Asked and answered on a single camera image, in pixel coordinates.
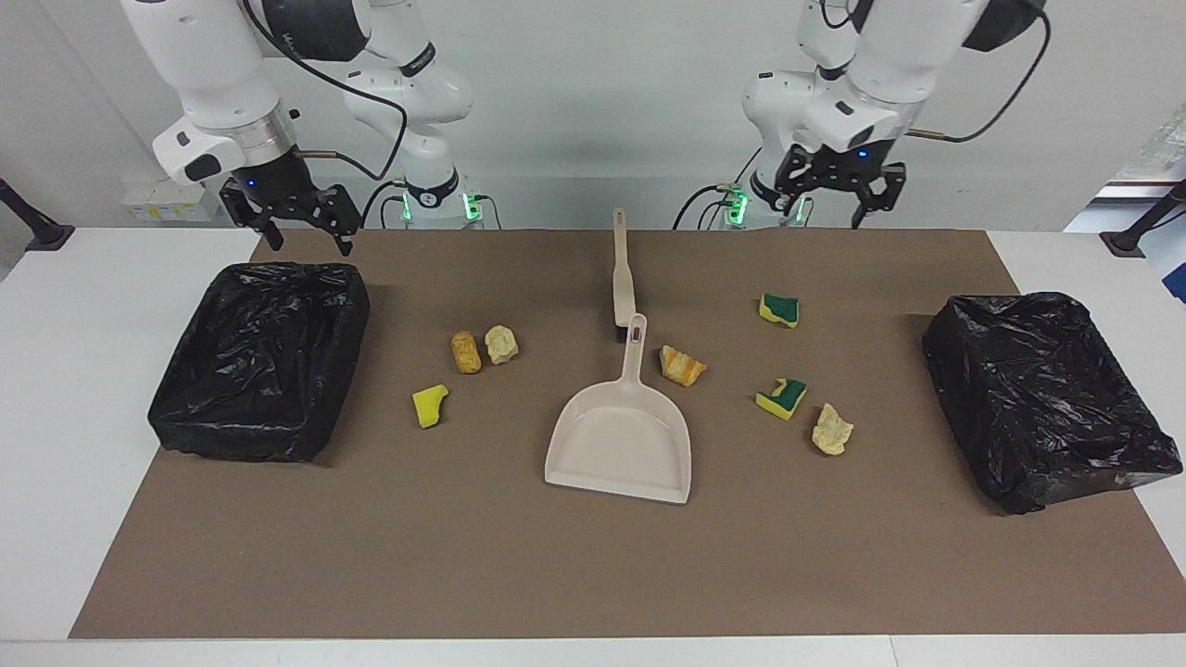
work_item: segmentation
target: white table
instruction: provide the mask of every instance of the white table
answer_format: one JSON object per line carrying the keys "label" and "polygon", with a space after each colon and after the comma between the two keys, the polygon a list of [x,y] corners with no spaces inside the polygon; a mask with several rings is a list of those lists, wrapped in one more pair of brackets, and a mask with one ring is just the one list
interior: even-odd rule
{"label": "white table", "polygon": [[[1137,390],[1186,443],[1186,310],[1093,235],[991,233],[1022,292],[1083,301]],[[256,236],[79,229],[0,282],[0,665],[1186,663],[1186,635],[531,641],[68,641],[158,442],[145,414],[206,285]],[[1137,491],[1186,571],[1186,476]]]}

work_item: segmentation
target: wall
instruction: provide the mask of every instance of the wall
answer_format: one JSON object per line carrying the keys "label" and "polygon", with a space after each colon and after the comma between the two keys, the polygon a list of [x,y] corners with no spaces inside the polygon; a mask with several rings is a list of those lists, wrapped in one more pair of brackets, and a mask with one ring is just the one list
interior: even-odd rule
{"label": "wall", "polygon": [[[122,182],[155,179],[160,170],[38,0],[0,1],[0,177],[62,222],[126,222]],[[28,239],[0,207],[0,275]]]}
{"label": "wall", "polygon": [[[421,9],[441,57],[476,89],[470,119],[446,127],[458,163],[509,225],[607,225],[616,205],[636,225],[669,224],[688,193],[731,179],[757,146],[740,108],[750,77],[810,66],[793,43],[798,4],[785,0],[423,0]],[[116,0],[8,0],[0,12],[0,169],[59,217],[125,223],[119,182],[153,172],[145,145],[179,115],[176,96]],[[1180,0],[1053,0],[1050,12],[1053,45],[1014,109],[971,144],[903,140],[893,157],[910,165],[906,193],[869,225],[1061,229],[1186,99],[1165,77],[1186,70]],[[21,27],[21,14],[46,19],[42,31],[60,47]],[[961,53],[918,125],[977,127],[1025,71],[1039,32]],[[283,61],[269,70],[304,113],[304,147],[382,160],[387,147],[333,89]],[[314,169],[363,198],[349,169]],[[818,203],[814,224],[844,224],[854,204]]]}

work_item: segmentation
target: white dustpan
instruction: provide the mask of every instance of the white dustpan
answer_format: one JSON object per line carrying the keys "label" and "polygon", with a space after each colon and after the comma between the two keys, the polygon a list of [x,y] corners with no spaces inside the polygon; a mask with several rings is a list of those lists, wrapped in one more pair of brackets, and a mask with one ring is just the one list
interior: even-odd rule
{"label": "white dustpan", "polygon": [[646,318],[635,313],[621,377],[582,389],[560,413],[543,464],[549,484],[688,502],[688,425],[670,399],[639,379],[645,339]]}

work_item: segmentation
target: black plastic bag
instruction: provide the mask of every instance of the black plastic bag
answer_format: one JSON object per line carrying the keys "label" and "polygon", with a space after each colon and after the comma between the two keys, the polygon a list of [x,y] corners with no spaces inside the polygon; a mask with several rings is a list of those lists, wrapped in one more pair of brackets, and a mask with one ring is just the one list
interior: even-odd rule
{"label": "black plastic bag", "polygon": [[1009,513],[1182,471],[1174,440],[1066,294],[954,297],[923,348],[976,483]]}
{"label": "black plastic bag", "polygon": [[166,450],[308,462],[330,439],[370,301],[342,263],[241,263],[206,290],[148,421]]}

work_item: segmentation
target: sponge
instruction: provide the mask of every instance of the sponge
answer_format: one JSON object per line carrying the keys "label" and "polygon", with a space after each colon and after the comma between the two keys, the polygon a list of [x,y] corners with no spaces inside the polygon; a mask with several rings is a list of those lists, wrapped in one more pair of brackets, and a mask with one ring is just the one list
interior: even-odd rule
{"label": "sponge", "polygon": [[436,426],[441,420],[441,401],[448,395],[445,385],[429,387],[412,394],[412,402],[416,406],[416,419],[420,420],[421,428]]}
{"label": "sponge", "polygon": [[806,393],[808,386],[803,382],[779,377],[778,388],[771,394],[759,392],[755,402],[761,409],[786,421],[795,414],[795,408],[799,407],[799,402]]}
{"label": "sponge", "polygon": [[495,366],[506,363],[518,354],[518,342],[515,341],[515,332],[502,324],[491,326],[490,331],[486,331],[485,341],[486,354],[490,355],[490,362]]}
{"label": "sponge", "polygon": [[811,430],[811,442],[828,456],[844,453],[844,443],[853,434],[853,425],[840,418],[831,404],[823,404],[820,421]]}
{"label": "sponge", "polygon": [[700,374],[708,369],[702,362],[691,358],[671,345],[663,345],[663,349],[659,350],[659,362],[663,367],[663,377],[684,387],[691,387],[696,382],[696,379],[700,377]]}
{"label": "sponge", "polygon": [[449,341],[453,348],[453,362],[457,369],[465,375],[473,375],[482,370],[482,356],[478,355],[478,343],[473,339],[473,333],[458,331]]}
{"label": "sponge", "polygon": [[763,294],[761,305],[758,306],[758,315],[767,322],[785,324],[791,329],[799,325],[799,300],[776,297],[774,294]]}

